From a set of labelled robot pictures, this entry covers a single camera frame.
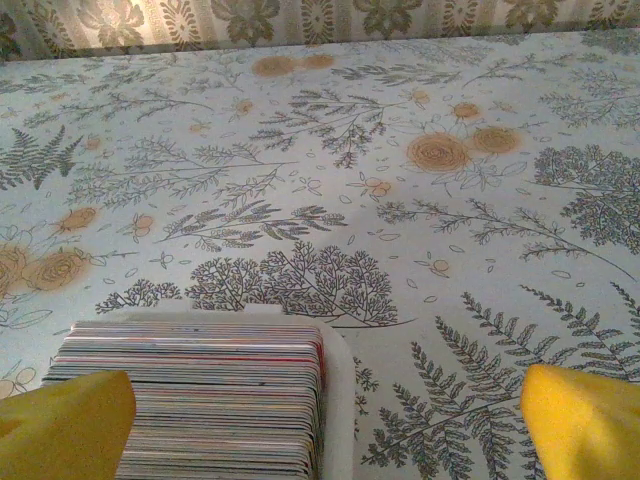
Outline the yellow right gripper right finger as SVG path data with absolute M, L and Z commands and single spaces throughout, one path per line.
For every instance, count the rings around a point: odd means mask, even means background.
M 547 478 L 639 477 L 637 384 L 533 365 L 520 406 Z

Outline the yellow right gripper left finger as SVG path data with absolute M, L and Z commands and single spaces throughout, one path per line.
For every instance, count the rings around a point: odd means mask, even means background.
M 136 414 L 124 371 L 79 376 L 1 401 L 3 479 L 113 479 Z

